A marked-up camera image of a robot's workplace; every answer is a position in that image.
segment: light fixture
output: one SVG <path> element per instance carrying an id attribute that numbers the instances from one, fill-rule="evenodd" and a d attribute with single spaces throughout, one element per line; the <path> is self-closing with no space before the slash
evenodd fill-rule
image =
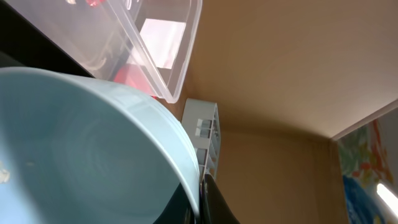
<path id="1" fill-rule="evenodd" d="M 377 185 L 377 194 L 390 207 L 391 211 L 398 217 L 398 198 L 384 184 Z"/>

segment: plastic container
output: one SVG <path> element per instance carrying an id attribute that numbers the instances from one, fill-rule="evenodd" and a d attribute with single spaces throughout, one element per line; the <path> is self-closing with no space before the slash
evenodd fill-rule
<path id="1" fill-rule="evenodd" d="M 179 184 L 199 217 L 186 132 L 125 85 L 0 69 L 0 163 L 0 223 L 153 223 Z"/>
<path id="2" fill-rule="evenodd" d="M 202 0 L 6 2 L 94 77 L 178 100 Z"/>

